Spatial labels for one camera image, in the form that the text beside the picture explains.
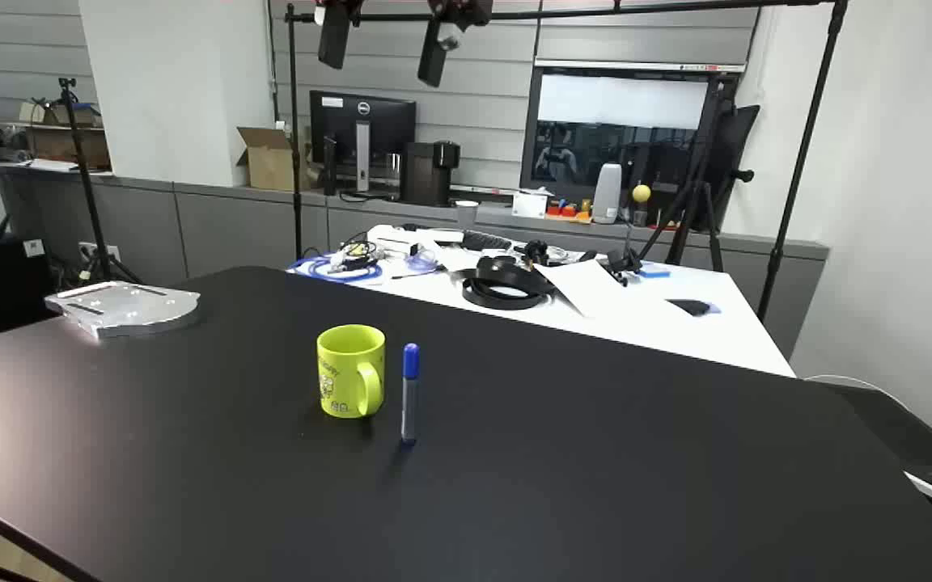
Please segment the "blue capped marker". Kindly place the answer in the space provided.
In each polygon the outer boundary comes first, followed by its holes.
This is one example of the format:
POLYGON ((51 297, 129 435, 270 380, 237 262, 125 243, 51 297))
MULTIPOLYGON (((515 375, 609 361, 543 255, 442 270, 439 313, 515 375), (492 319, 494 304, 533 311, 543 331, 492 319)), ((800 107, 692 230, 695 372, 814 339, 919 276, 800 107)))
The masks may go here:
POLYGON ((398 414, 400 445, 411 445, 418 441, 418 383, 421 383, 421 346, 404 343, 404 348, 400 348, 400 414, 398 414))

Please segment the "white paper sheet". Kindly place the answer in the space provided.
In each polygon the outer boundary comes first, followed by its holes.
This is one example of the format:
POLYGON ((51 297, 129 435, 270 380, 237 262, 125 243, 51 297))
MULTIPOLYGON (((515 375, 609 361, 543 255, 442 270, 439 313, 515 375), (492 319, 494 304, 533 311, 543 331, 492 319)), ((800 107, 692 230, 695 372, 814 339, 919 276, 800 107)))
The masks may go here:
POLYGON ((632 306, 632 295, 595 262, 540 265, 540 276, 588 319, 632 306))

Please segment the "black box device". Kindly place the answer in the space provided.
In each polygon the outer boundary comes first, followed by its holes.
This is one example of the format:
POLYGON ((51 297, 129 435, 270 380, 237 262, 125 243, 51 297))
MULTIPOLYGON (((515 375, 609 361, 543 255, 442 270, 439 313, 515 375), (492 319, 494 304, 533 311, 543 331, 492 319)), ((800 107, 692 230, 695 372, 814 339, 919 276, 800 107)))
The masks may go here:
POLYGON ((450 176, 460 168, 456 142, 411 142, 400 166, 400 196, 407 204, 446 207, 450 176))

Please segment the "white cylindrical speaker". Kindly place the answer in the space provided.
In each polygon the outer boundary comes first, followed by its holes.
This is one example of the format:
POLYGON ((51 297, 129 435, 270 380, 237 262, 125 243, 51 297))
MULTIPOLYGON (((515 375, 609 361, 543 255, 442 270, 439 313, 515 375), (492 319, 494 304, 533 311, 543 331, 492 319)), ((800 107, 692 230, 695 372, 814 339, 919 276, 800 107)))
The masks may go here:
POLYGON ((592 220, 614 222, 620 207, 620 166, 604 162, 595 179, 592 220))

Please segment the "black computer monitor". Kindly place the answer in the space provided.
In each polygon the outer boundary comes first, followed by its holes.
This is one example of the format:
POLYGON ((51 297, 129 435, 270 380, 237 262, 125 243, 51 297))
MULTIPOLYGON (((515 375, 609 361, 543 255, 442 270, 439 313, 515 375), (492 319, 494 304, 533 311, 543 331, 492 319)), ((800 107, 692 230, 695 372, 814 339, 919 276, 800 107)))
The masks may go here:
POLYGON ((370 93, 311 93, 311 152, 323 179, 350 179, 360 193, 413 142, 418 103, 370 93))

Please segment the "yellow ball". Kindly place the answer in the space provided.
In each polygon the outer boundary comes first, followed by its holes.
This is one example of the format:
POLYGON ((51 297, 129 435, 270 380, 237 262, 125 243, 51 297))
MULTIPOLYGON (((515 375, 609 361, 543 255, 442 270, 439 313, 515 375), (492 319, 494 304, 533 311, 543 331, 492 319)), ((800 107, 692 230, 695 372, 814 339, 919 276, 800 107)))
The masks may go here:
POLYGON ((638 207, 647 207, 652 196, 653 196, 652 183, 634 183, 634 187, 632 187, 632 202, 634 202, 638 207))

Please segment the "black small object on table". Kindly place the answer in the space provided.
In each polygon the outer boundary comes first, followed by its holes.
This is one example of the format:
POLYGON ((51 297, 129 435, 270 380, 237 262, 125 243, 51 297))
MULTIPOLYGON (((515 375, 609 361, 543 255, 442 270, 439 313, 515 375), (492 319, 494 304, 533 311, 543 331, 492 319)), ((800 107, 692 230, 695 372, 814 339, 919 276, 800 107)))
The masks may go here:
POLYGON ((695 297, 671 297, 673 306, 685 311, 691 317, 718 313, 714 304, 695 301, 695 297))

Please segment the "cardboard box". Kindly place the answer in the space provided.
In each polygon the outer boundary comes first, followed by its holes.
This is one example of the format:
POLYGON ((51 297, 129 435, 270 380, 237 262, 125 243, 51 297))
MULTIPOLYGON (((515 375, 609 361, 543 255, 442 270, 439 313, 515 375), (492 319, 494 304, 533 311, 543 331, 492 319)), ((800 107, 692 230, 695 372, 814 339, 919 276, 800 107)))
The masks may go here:
POLYGON ((275 125, 239 125, 245 176, 255 191, 295 191, 295 138, 275 125))

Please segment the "large dark display screen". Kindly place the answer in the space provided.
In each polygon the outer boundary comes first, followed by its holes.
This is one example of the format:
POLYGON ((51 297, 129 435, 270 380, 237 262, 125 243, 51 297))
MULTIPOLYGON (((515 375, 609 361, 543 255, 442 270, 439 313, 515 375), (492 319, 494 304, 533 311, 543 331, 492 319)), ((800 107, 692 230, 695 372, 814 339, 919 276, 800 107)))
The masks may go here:
POLYGON ((527 109, 522 183, 557 196, 595 193, 604 162, 627 187, 678 191, 706 109, 735 96, 735 73, 540 68, 527 109))

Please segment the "black tripod right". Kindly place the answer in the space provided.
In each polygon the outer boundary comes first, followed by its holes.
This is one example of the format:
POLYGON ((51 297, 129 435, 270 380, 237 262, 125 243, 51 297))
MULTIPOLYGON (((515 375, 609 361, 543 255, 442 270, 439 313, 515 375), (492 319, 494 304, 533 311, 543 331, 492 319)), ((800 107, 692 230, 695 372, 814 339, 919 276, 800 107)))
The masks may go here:
POLYGON ((735 100, 738 77, 714 73, 706 92, 706 107, 692 146, 692 159, 680 191, 673 193, 668 214, 653 222, 652 238, 641 246, 641 260, 652 255, 668 225, 673 238, 668 262, 680 265, 692 234, 710 238, 712 270, 726 270, 723 255, 723 220, 738 181, 751 181, 751 173, 742 166, 749 136, 760 117, 760 107, 742 107, 735 100))

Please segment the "black tripod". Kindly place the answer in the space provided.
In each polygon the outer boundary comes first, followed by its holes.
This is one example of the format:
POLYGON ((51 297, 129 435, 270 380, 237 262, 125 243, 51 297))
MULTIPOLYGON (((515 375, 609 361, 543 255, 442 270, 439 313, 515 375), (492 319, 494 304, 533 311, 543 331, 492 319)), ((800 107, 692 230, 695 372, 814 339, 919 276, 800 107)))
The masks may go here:
POLYGON ((86 220, 94 230, 94 255, 86 262, 86 273, 94 283, 132 277, 132 273, 106 250, 103 222, 99 222, 99 209, 97 209, 97 193, 94 193, 84 146, 81 146, 81 128, 77 128, 77 113, 76 113, 76 86, 77 86, 76 77, 58 80, 58 100, 64 103, 64 113, 67 113, 67 132, 72 132, 72 146, 76 146, 81 187, 84 187, 86 220))
POLYGON ((760 107, 742 107, 735 100, 738 77, 714 73, 706 92, 706 107, 692 146, 692 159, 680 191, 673 193, 668 214, 653 222, 652 238, 641 246, 641 260, 652 255, 668 225, 673 238, 668 262, 680 265, 692 234, 710 238, 712 270, 726 270, 723 255, 723 220, 738 181, 751 181, 751 173, 742 166, 749 136, 760 117, 760 107))

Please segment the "black tripod left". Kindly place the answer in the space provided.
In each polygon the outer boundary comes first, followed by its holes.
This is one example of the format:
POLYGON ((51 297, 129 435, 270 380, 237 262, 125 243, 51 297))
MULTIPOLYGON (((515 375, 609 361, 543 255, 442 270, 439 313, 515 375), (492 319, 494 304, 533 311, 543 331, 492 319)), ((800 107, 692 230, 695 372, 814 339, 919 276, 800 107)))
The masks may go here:
POLYGON ((72 132, 72 146, 76 146, 81 187, 84 187, 86 220, 94 230, 94 255, 86 262, 86 273, 94 283, 132 277, 132 273, 106 250, 103 222, 99 222, 99 209, 97 209, 97 193, 94 193, 84 146, 81 146, 81 128, 77 128, 77 113, 76 113, 76 86, 77 86, 76 77, 58 80, 58 100, 64 103, 64 113, 67 113, 67 132, 72 132))

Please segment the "black frame pole right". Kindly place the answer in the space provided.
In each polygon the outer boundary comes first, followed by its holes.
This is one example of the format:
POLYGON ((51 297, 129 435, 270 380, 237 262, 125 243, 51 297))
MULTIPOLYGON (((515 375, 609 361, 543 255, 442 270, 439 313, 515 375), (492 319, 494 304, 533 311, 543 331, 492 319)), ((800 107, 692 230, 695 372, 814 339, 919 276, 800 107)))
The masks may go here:
POLYGON ((796 202, 800 202, 810 149, 814 149, 814 138, 817 138, 825 86, 830 86, 830 77, 832 77, 835 48, 838 48, 852 0, 803 0, 800 6, 814 6, 814 4, 830 4, 832 10, 830 10, 821 59, 819 59, 819 68, 817 68, 817 80, 814 80, 803 132, 800 132, 800 142, 796 142, 794 173, 791 173, 791 181, 787 181, 784 209, 779 209, 777 234, 774 234, 771 255, 766 255, 766 270, 765 270, 765 284, 760 284, 760 297, 756 297, 756 317, 760 319, 766 319, 771 301, 774 301, 774 292, 777 292, 777 276, 779 276, 779 265, 784 265, 784 255, 787 255, 787 238, 791 238, 791 225, 794 225, 794 214, 796 214, 796 202))

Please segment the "black frame pole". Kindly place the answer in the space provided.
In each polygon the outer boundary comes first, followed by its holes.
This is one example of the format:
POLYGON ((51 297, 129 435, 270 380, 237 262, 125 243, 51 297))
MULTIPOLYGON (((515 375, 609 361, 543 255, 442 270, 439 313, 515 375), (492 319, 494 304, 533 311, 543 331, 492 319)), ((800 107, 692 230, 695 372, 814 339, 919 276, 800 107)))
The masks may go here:
POLYGON ((286 4, 286 36, 288 36, 288 109, 290 109, 290 234, 295 234, 295 262, 304 260, 304 220, 302 220, 302 117, 299 117, 299 10, 295 0, 286 4))
POLYGON ((787 181, 784 209, 779 209, 777 234, 774 234, 771 255, 766 255, 766 270, 765 270, 765 284, 760 284, 760 297, 756 297, 756 317, 760 319, 766 319, 771 301, 774 301, 774 292, 777 292, 777 276, 779 276, 779 265, 784 265, 784 255, 787 255, 787 238, 791 238, 791 225, 794 225, 794 214, 796 214, 796 202, 800 202, 810 149, 814 149, 814 138, 817 138, 825 86, 830 86, 830 77, 832 77, 835 48, 838 48, 852 0, 803 0, 800 6, 814 6, 814 4, 830 4, 832 10, 830 10, 821 59, 819 59, 819 68, 817 68, 817 80, 814 80, 803 132, 800 132, 800 142, 796 142, 794 173, 791 173, 791 181, 787 181))

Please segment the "black frame pole left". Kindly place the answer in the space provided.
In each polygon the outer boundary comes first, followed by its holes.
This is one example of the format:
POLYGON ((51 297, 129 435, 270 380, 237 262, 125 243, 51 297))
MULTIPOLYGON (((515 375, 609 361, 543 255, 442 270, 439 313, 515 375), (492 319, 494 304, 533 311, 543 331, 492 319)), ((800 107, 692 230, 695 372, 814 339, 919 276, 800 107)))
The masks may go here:
POLYGON ((288 109, 290 109, 290 234, 295 234, 295 262, 304 260, 304 220, 302 220, 302 117, 299 117, 299 10, 295 0, 286 4, 286 36, 288 36, 288 109))

